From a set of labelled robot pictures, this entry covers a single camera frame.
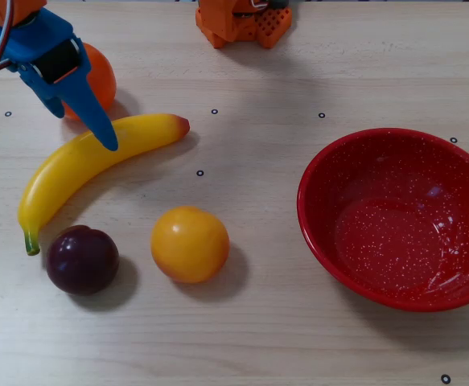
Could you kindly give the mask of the blue gripper body black servo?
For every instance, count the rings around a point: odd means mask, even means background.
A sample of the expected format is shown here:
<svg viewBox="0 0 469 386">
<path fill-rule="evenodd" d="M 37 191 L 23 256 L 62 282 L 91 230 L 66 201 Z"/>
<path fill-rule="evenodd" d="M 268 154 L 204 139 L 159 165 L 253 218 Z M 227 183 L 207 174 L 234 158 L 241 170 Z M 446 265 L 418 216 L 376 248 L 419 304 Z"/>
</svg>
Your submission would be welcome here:
<svg viewBox="0 0 469 386">
<path fill-rule="evenodd" d="M 40 78 L 49 85 L 80 83 L 80 39 L 68 21 L 46 8 L 6 34 L 0 27 L 0 69 Z"/>
</svg>

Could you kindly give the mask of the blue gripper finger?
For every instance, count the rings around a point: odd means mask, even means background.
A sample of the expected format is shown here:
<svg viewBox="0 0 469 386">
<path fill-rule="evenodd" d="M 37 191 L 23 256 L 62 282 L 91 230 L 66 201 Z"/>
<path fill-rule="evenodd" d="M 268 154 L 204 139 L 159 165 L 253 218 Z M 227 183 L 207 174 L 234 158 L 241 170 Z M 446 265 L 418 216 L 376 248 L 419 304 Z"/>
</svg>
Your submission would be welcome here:
<svg viewBox="0 0 469 386">
<path fill-rule="evenodd" d="M 76 37 L 45 52 L 31 62 L 18 62 L 18 73 L 35 93 L 61 91 L 68 106 L 108 150 L 118 149 L 118 140 L 105 110 L 88 82 L 92 70 L 82 41 Z"/>
<path fill-rule="evenodd" d="M 41 100 L 43 105 L 57 118 L 64 118 L 65 110 L 63 107 L 63 94 L 61 91 L 42 92 L 37 91 L 36 96 Z"/>
</svg>

